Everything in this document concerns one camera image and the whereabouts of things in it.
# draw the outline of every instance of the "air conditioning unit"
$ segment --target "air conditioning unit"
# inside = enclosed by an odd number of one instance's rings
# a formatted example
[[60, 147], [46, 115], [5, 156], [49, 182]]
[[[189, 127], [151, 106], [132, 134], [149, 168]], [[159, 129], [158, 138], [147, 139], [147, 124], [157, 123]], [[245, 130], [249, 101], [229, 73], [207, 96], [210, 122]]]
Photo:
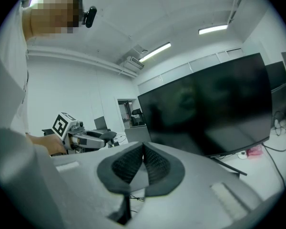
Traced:
[[137, 73], [139, 70], [143, 69], [144, 64], [142, 64], [136, 58], [129, 56], [127, 57], [127, 60], [124, 62], [124, 67]]

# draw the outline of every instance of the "pipe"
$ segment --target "pipe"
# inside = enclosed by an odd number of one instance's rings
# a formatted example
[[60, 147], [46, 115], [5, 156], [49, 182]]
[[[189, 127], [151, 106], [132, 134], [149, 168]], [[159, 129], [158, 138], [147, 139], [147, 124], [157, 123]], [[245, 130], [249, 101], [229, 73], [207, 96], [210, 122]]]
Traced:
[[53, 48], [53, 47], [43, 47], [43, 46], [31, 46], [31, 47], [28, 47], [28, 50], [29, 50], [29, 54], [30, 54], [30, 52], [47, 52], [49, 54], [61, 54], [61, 55], [66, 55], [66, 56], [72, 55], [75, 58], [95, 61], [96, 63], [103, 64], [107, 67], [112, 67], [112, 68], [118, 69], [120, 71], [124, 71], [124, 72], [126, 72], [126, 73], [128, 73], [134, 77], [138, 76], [136, 73], [132, 72], [131, 70], [125, 69], [125, 68], [123, 68], [117, 64], [108, 62], [106, 60], [99, 59], [99, 58], [91, 56], [91, 55], [86, 55], [86, 54], [83, 54], [80, 52], [75, 52], [75, 51], [60, 49], [60, 48]]
[[232, 9], [231, 9], [231, 12], [230, 12], [228, 21], [227, 21], [227, 25], [229, 25], [229, 24], [231, 23], [231, 17], [232, 17], [232, 13], [233, 13], [234, 6], [235, 6], [235, 1], [236, 1], [236, 0], [233, 0], [233, 5], [232, 5]]
[[72, 56], [68, 56], [68, 55], [59, 55], [59, 54], [52, 54], [52, 53], [46, 53], [46, 52], [29, 52], [29, 56], [41, 56], [41, 57], [52, 57], [52, 58], [58, 58], [58, 59], [67, 59], [67, 60], [73, 60], [73, 61], [78, 61], [78, 62], [82, 62], [82, 63], [87, 63], [87, 64], [92, 64], [95, 66], [99, 66], [111, 71], [115, 71], [117, 73], [122, 73], [124, 75], [130, 76], [132, 78], [135, 78], [135, 76], [128, 74], [126, 72], [121, 72], [118, 69], [97, 63], [97, 62], [91, 62], [89, 60], [85, 60], [85, 59], [80, 59], [80, 58], [74, 58]]

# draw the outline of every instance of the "hand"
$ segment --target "hand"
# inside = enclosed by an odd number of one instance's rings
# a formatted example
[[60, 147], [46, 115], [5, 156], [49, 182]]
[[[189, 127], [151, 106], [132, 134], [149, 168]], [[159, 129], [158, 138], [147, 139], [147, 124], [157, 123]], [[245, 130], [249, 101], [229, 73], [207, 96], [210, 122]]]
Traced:
[[42, 145], [47, 148], [50, 155], [56, 153], [66, 153], [66, 149], [62, 145], [62, 141], [56, 134], [45, 135], [45, 136], [31, 136], [28, 135], [28, 138], [34, 143], [38, 145]]

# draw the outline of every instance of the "white wall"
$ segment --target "white wall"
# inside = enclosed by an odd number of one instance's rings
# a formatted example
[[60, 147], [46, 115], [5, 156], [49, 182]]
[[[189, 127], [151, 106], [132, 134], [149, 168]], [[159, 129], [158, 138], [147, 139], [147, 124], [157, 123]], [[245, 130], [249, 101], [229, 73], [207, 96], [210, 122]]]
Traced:
[[268, 0], [241, 0], [230, 26], [245, 41], [265, 15]]
[[192, 60], [242, 46], [242, 40], [232, 28], [203, 35], [198, 35], [198, 28], [193, 28], [168, 41], [172, 44], [169, 49], [144, 62], [144, 69], [134, 79], [136, 85]]
[[32, 135], [43, 135], [58, 112], [67, 112], [94, 129], [104, 116], [108, 128], [124, 131], [116, 99], [137, 98], [131, 78], [91, 65], [45, 57], [30, 57], [28, 119]]
[[242, 49], [245, 55], [261, 53], [266, 65], [283, 60], [281, 52], [286, 52], [286, 25], [272, 6], [268, 7]]

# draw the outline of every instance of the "monitor stand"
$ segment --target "monitor stand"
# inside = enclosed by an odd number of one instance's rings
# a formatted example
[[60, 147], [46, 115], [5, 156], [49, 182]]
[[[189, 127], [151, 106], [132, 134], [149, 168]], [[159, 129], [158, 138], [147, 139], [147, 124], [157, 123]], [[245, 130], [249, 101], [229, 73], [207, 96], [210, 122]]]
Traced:
[[242, 174], [242, 175], [244, 175], [244, 176], [247, 176], [247, 175], [248, 175], [247, 173], [242, 172], [241, 170], [238, 170], [238, 169], [236, 169], [236, 168], [234, 168], [234, 167], [232, 167], [232, 166], [230, 166], [230, 165], [227, 165], [226, 163], [224, 163], [224, 162], [218, 160], [217, 158], [211, 158], [211, 159], [214, 160], [216, 163], [218, 163], [218, 164], [220, 164], [220, 165], [222, 165], [222, 166], [224, 166], [224, 167], [227, 167], [228, 169], [231, 169], [231, 170], [233, 170], [233, 171], [235, 171], [235, 172], [237, 172], [237, 173], [239, 173], [239, 174]]

